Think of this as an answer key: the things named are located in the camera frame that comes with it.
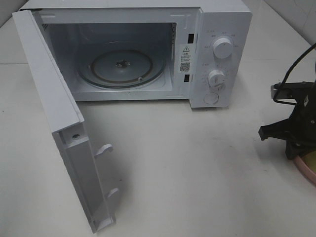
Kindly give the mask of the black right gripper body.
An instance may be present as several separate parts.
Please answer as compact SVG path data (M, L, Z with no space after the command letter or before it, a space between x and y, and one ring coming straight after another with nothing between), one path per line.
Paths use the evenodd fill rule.
M297 103L289 119L293 121L292 133L297 145L316 150L316 84L314 83L305 99Z

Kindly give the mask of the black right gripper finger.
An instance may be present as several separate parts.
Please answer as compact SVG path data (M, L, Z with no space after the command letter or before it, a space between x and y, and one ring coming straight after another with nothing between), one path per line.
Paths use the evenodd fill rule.
M293 142L286 142L285 154L288 160L294 160L297 156L303 157L309 152L309 148L297 145Z
M262 141L268 138L293 141L292 125L293 121L288 118L269 125L260 126L258 133Z

